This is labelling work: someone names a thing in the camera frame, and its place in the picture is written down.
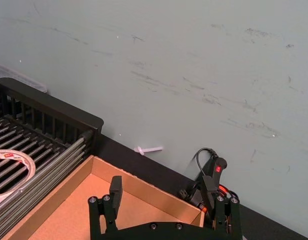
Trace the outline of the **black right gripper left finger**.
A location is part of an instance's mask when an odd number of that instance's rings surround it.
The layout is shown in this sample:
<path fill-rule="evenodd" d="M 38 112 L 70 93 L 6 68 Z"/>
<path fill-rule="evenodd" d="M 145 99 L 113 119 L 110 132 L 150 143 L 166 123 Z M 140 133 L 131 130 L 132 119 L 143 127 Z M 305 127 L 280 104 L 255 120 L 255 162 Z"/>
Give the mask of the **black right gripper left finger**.
<path fill-rule="evenodd" d="M 112 177 L 109 193 L 102 198 L 91 196 L 88 199 L 89 210 L 89 232 L 91 235 L 101 235 L 100 216 L 104 216 L 106 233 L 118 230 L 116 219 L 123 195 L 122 177 L 116 175 Z"/>

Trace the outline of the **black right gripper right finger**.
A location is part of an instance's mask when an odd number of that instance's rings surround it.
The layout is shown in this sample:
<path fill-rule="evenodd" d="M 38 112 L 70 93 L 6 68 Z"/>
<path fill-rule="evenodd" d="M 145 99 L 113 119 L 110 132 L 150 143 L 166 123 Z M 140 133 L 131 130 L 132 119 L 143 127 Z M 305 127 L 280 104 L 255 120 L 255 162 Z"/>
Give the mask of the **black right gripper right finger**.
<path fill-rule="evenodd" d="M 204 175 L 201 179 L 201 195 L 207 208 L 208 223 L 216 235 L 240 235 L 240 201 L 235 196 L 220 194 L 219 186 L 212 177 Z"/>

